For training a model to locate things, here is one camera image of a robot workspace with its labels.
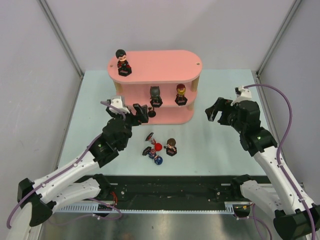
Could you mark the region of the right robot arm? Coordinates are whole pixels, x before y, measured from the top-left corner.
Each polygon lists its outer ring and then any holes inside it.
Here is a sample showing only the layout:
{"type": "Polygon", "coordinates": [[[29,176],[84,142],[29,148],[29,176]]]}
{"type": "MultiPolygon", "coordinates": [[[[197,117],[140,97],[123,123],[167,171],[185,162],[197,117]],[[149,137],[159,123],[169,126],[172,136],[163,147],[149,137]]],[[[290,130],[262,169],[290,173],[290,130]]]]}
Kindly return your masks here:
{"type": "Polygon", "coordinates": [[[205,110],[208,121],[230,126],[239,134],[240,144],[262,167],[276,195],[269,193],[249,175],[233,181],[238,195],[253,201],[273,221],[273,226],[283,240],[295,240],[311,235],[314,239],[320,229],[320,207],[306,194],[295,180],[290,169],[277,157],[278,145],[272,134],[261,126],[257,102],[219,97],[205,110]]]}

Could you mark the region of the grey masked bat figurine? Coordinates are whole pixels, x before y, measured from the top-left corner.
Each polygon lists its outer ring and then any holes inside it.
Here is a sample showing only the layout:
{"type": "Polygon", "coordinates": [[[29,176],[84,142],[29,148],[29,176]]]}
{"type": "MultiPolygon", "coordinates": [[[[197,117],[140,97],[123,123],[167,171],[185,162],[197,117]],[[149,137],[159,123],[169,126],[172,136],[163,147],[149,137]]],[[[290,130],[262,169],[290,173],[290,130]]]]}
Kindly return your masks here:
{"type": "Polygon", "coordinates": [[[150,87],[150,104],[153,108],[160,108],[163,104],[160,93],[161,92],[159,86],[150,87]]]}

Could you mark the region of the red gold armor figurine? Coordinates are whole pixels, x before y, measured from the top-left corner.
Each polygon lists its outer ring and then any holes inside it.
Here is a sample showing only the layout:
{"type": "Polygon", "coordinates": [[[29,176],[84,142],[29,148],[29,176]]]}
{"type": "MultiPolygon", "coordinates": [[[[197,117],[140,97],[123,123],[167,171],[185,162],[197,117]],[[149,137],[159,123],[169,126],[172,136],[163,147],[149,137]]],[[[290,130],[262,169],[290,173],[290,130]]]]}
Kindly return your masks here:
{"type": "Polygon", "coordinates": [[[176,86],[176,98],[175,98],[175,103],[178,106],[184,106],[187,104],[188,99],[185,97],[186,93],[186,86],[182,83],[178,84],[176,86]]]}

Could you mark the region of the dark-haired red-suit figurine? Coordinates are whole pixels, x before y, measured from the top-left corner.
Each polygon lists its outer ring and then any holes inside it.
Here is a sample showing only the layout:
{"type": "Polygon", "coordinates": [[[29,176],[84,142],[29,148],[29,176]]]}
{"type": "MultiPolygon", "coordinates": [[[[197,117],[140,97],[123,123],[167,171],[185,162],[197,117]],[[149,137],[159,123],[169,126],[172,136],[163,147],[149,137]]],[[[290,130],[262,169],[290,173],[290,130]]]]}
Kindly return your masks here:
{"type": "Polygon", "coordinates": [[[127,61],[127,54],[125,50],[118,49],[115,52],[115,57],[117,58],[118,74],[123,77],[129,76],[132,73],[132,68],[127,61]]]}

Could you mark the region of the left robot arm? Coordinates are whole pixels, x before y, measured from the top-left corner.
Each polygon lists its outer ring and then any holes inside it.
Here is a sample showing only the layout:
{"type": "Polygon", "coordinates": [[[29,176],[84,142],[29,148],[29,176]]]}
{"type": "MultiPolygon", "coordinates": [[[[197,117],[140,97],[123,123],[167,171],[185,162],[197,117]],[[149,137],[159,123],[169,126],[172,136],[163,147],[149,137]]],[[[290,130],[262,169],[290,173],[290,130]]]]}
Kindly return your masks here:
{"type": "Polygon", "coordinates": [[[111,116],[102,133],[75,159],[36,180],[25,178],[18,184],[17,205],[6,225],[8,240],[26,240],[31,228],[46,222],[56,210],[81,200],[104,198],[108,180],[98,174],[78,183],[88,172],[100,169],[123,151],[132,137],[132,128],[148,123],[148,107],[135,103],[133,113],[120,99],[102,102],[111,116]]]}

